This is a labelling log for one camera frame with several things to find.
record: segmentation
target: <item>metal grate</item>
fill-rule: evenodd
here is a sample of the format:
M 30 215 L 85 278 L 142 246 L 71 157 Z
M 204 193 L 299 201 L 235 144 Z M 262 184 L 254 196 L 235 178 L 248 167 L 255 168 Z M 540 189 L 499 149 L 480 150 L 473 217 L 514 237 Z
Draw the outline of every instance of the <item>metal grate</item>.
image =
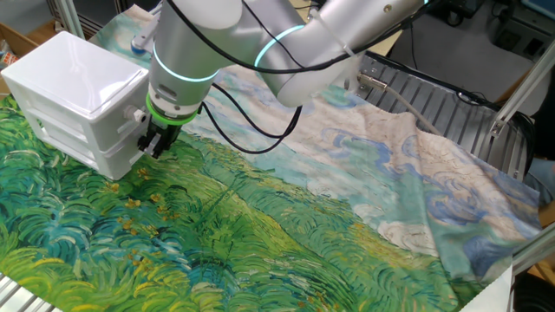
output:
M 364 56 L 361 71 L 387 83 L 421 112 L 443 134 L 468 152 L 485 160 L 509 176 L 522 181 L 527 161 L 526 139 L 512 122 L 496 139 L 488 133 L 496 112 L 488 107 L 471 106 L 448 88 L 425 81 L 399 69 Z M 393 114 L 407 109 L 392 95 L 360 85 L 356 95 Z

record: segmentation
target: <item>cardboard box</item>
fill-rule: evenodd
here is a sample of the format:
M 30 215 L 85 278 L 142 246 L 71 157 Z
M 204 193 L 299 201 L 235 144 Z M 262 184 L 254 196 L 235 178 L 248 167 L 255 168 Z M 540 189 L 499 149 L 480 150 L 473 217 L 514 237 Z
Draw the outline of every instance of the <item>cardboard box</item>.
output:
M 32 51 L 34 48 L 38 47 L 38 44 L 30 40 L 28 37 L 18 33 L 12 28 L 0 23 L 0 41 L 6 40 L 10 45 L 10 48 L 14 53 L 22 57 Z M 0 73 L 0 100 L 5 97 L 2 94 L 8 94 L 10 90 L 2 78 Z

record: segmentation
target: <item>teal light ring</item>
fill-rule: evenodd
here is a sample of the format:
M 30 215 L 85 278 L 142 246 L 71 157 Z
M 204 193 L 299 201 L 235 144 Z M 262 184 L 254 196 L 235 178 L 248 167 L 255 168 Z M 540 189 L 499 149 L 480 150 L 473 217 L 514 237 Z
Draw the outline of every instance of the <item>teal light ring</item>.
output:
M 158 57 L 158 53 L 156 53 L 156 46 L 153 46 L 153 54 L 154 57 L 156 58 L 156 61 L 159 63 L 159 65 L 166 70 L 166 72 L 170 75 L 172 75 L 173 77 L 177 78 L 177 79 L 181 79 L 182 81 L 188 81 L 188 82 L 204 82 L 204 81 L 209 81 L 212 78 L 214 78 L 218 73 L 219 73 L 219 69 L 216 70 L 216 72 L 209 76 L 209 77 L 205 77 L 205 78 L 189 78 L 189 77 L 185 77 L 182 75 L 179 75 L 177 73 L 174 73 L 170 68 L 168 68 L 166 65 L 164 65 L 164 63 L 160 60 L 160 58 Z
M 298 25 L 295 27 L 291 27 L 289 29 L 287 29 L 286 31 L 282 32 L 281 34 L 276 36 L 276 39 L 272 39 L 270 42 L 268 42 L 266 44 L 266 46 L 260 51 L 260 53 L 258 53 L 257 59 L 256 61 L 254 61 L 254 66 L 258 66 L 258 64 L 260 63 L 260 60 L 262 60 L 262 57 L 266 54 L 266 52 L 268 52 L 268 50 L 274 45 L 276 44 L 276 42 L 278 40 L 283 39 L 285 36 L 289 35 L 290 33 L 297 31 L 299 29 L 301 29 L 302 27 L 304 27 L 304 25 Z

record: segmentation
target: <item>blue object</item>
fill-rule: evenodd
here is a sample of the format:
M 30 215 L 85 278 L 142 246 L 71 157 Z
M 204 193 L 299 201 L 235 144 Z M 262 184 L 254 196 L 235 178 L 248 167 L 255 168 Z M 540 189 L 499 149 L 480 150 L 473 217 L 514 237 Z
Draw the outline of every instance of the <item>blue object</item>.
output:
M 276 36 L 277 40 L 272 39 L 270 42 L 268 42 L 268 44 L 266 44 L 266 46 L 260 51 L 260 53 L 258 53 L 257 59 L 254 61 L 254 66 L 258 66 L 258 64 L 260 63 L 260 60 L 262 60 L 262 57 L 264 56 L 264 54 L 266 54 L 266 52 L 268 52 L 268 50 L 271 48 L 271 46 L 276 44 L 276 42 L 278 40 L 283 39 L 285 36 L 289 35 L 293 31 L 297 31 L 297 30 L 301 29 L 302 27 L 304 27 L 304 25 L 298 25 L 298 26 L 295 26 L 295 27 L 291 27 L 291 28 L 287 29 L 286 31 L 282 32 L 281 34 L 277 35 Z
M 522 0 L 522 4 L 555 20 L 555 1 L 553 0 Z
M 209 80 L 211 80 L 212 78 L 214 78 L 214 77 L 218 74 L 218 72 L 219 72 L 219 69 L 218 69 L 213 75 L 210 75 L 210 76 L 204 77 L 204 78 L 189 78 L 189 77 L 185 77 L 185 76 L 183 76 L 183 75 L 179 75 L 179 74 L 177 74 L 177 73 L 174 73 L 170 68 L 168 68 L 166 65 L 164 65 L 164 63 L 162 62 L 162 60 L 158 57 L 158 54 L 156 53 L 156 45 L 153 46 L 153 54 L 154 54 L 154 57 L 156 58 L 156 61 L 159 63 L 159 65 L 160 65 L 164 70 L 166 70 L 166 72 L 167 72 L 168 74 L 174 76 L 174 77 L 177 78 L 177 79 L 181 79 L 182 81 L 189 81 L 189 82 L 204 82 L 204 81 L 209 81 Z
M 534 159 L 524 183 L 539 192 L 539 205 L 555 200 L 555 161 Z

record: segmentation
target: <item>floor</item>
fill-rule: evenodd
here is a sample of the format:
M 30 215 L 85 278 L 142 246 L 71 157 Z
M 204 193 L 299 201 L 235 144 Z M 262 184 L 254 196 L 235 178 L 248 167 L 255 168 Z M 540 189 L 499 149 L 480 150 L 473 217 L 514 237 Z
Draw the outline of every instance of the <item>floor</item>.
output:
M 465 20 L 457 28 L 433 16 L 418 19 L 414 23 L 418 69 L 468 91 L 482 92 L 488 100 L 496 101 L 533 63 L 491 43 L 489 37 L 499 25 L 491 16 L 492 3 L 488 0 L 473 19 Z M 410 31 L 403 32 L 391 57 L 414 67 Z M 546 78 L 520 111 L 535 113 L 548 86 L 549 78 Z

